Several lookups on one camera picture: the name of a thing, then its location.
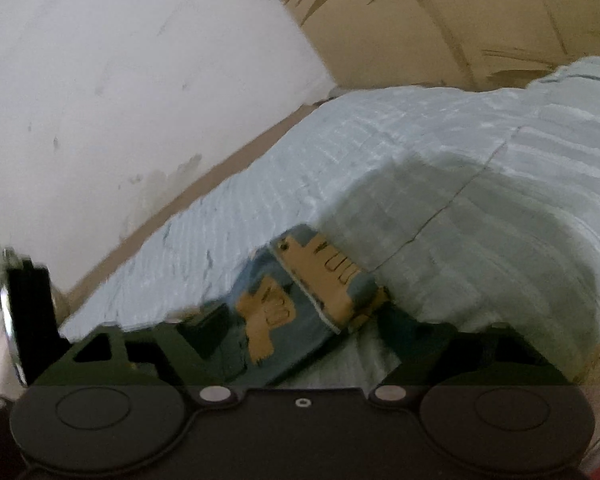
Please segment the blue pants with orange print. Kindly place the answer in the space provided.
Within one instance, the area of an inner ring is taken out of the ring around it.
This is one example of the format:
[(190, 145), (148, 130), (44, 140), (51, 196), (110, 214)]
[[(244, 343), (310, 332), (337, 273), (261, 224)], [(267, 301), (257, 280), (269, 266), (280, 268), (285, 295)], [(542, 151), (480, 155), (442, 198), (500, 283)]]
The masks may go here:
[(339, 346), (388, 292), (324, 235), (298, 224), (259, 248), (222, 299), (211, 362), (229, 385), (274, 386)]

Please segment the light blue bed sheet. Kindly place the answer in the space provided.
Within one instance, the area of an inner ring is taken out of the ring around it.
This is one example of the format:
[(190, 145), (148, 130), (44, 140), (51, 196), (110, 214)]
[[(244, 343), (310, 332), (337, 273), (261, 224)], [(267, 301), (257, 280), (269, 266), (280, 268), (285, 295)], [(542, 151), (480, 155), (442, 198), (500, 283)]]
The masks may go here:
[(61, 331), (220, 298), (301, 223), (414, 318), (507, 323), (578, 376), (600, 344), (600, 58), (522, 89), (396, 87), (320, 106), (151, 235)]

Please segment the grey metal headboard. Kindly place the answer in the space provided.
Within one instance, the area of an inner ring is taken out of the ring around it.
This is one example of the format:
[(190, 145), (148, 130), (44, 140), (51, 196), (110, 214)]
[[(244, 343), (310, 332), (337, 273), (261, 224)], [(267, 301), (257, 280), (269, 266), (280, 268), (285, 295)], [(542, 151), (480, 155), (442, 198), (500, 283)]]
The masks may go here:
[(59, 359), (58, 333), (50, 274), (12, 248), (3, 250), (0, 303), (9, 353), (21, 385), (32, 385)]

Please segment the wooden plywood cabinet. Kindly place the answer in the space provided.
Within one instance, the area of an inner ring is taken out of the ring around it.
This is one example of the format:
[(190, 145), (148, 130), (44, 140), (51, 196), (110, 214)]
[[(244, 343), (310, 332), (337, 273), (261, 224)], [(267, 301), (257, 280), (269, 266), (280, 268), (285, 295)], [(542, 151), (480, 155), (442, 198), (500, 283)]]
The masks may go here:
[(520, 88), (600, 56), (600, 0), (282, 0), (347, 89)]

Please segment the brown wooden bed frame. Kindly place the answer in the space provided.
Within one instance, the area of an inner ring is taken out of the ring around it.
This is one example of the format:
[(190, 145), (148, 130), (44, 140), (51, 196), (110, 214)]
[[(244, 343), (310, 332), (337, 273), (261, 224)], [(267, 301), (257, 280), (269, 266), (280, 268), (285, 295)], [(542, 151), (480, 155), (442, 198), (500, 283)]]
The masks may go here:
[(186, 188), (172, 202), (164, 205), (156, 214), (149, 218), (130, 236), (110, 252), (107, 257), (88, 272), (70, 292), (65, 293), (65, 300), (71, 312), (76, 312), (90, 298), (97, 287), (106, 282), (117, 268), (134, 256), (143, 244), (160, 229), (170, 218), (188, 208), (195, 200), (207, 195), (217, 188), (222, 182), (234, 174), (247, 169), (258, 158), (263, 156), (275, 145), (292, 127), (311, 115), (324, 102), (302, 105), (278, 124), (261, 133), (254, 140), (240, 148), (227, 159), (212, 167)]

